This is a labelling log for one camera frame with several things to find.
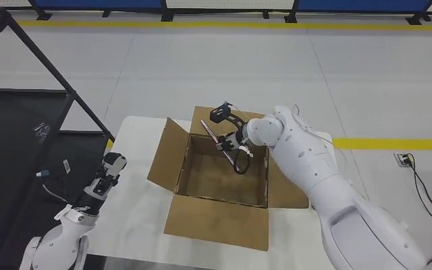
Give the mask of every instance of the gray floor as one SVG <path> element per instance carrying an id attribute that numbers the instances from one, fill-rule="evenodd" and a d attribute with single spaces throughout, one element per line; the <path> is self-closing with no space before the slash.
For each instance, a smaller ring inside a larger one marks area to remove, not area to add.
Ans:
<path id="1" fill-rule="evenodd" d="M 108 258 L 104 270 L 203 270 L 203 268 L 152 263 L 128 259 Z"/>
<path id="2" fill-rule="evenodd" d="M 62 14 L 52 20 L 106 20 L 93 13 Z M 236 16 L 178 16 L 176 21 L 239 20 Z M 269 21 L 282 18 L 272 14 Z M 364 18 L 299 16 L 299 21 L 406 24 L 403 16 Z M 108 20 L 158 21 L 160 16 L 120 13 Z M 255 14 L 250 20 L 263 19 Z M 191 120 L 195 105 L 216 107 L 228 100 L 259 113 L 269 113 L 278 104 L 298 104 L 311 126 L 333 138 L 432 137 L 431 32 L 47 27 L 26 31 L 114 134 L 129 115 Z M 0 65 L 1 88 L 60 88 L 13 33 L 2 32 L 0 43 L 0 63 L 8 63 Z M 97 127 L 74 106 L 63 129 Z M 359 193 L 405 221 L 421 248 L 432 255 L 432 219 L 416 195 L 412 172 L 397 166 L 395 151 L 344 150 L 347 164 L 340 155 L 337 162 Z M 418 173 L 432 190 L 432 152 L 411 152 Z M 107 261 L 107 269 L 152 267 L 174 266 Z"/>

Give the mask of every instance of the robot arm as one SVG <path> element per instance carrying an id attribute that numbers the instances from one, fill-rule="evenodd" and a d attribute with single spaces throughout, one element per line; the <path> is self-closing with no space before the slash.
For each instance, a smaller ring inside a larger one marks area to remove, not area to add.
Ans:
<path id="1" fill-rule="evenodd" d="M 232 151 L 247 144 L 268 146 L 283 174 L 317 210 L 324 249 L 336 269 L 426 267 L 426 258 L 403 224 L 349 185 L 321 138 L 297 113 L 277 106 L 273 114 L 251 119 L 236 134 L 219 137 L 218 147 Z"/>
<path id="2" fill-rule="evenodd" d="M 82 270 L 86 259 L 88 238 L 83 236 L 96 225 L 99 210 L 108 192 L 117 184 L 120 171 L 126 166 L 121 154 L 107 153 L 91 185 L 85 187 L 73 205 L 55 216 L 61 225 L 43 238 L 33 238 L 24 252 L 20 270 Z"/>

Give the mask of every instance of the open cardboard box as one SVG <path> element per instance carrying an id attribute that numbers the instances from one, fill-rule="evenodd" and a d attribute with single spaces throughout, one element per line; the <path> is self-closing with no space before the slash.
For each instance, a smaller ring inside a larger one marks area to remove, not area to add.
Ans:
<path id="1" fill-rule="evenodd" d="M 200 124 L 203 119 L 216 136 L 236 130 L 228 121 L 210 121 L 212 109 L 195 107 L 189 133 L 167 118 L 147 177 L 174 192 L 164 233 L 268 250 L 268 208 L 307 208 L 308 199 L 264 146 L 252 148 L 248 171 L 236 174 Z M 247 121 L 239 111 L 233 113 Z M 238 161 L 240 169 L 245 164 Z"/>

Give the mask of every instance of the table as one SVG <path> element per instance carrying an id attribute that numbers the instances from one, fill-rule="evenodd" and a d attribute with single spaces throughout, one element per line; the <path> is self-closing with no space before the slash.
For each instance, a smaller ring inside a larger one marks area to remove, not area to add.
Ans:
<path id="1" fill-rule="evenodd" d="M 173 194 L 146 177 L 165 122 L 136 116 L 123 121 L 112 151 L 124 155 L 128 165 L 89 233 L 90 254 L 207 269 L 334 270 L 312 209 L 269 209 L 267 252 L 163 234 Z M 176 122 L 190 129 L 190 121 Z M 333 146 L 327 148 L 334 158 Z"/>

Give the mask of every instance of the yellow floor line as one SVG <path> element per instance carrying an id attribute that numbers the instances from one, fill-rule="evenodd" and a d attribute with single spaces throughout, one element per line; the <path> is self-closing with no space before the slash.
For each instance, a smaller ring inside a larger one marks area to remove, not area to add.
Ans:
<path id="1" fill-rule="evenodd" d="M 106 28 L 270 28 L 270 29 L 322 29 L 322 30 L 388 30 L 432 31 L 432 25 L 375 25 L 375 24 L 284 24 L 266 22 L 102 22 L 102 21 L 36 21 L 18 20 L 21 26 L 49 27 L 106 27 Z"/>
<path id="2" fill-rule="evenodd" d="M 426 139 L 334 138 L 333 143 L 340 149 L 354 150 L 432 150 L 432 140 Z M 107 148 L 112 146 L 108 141 Z"/>

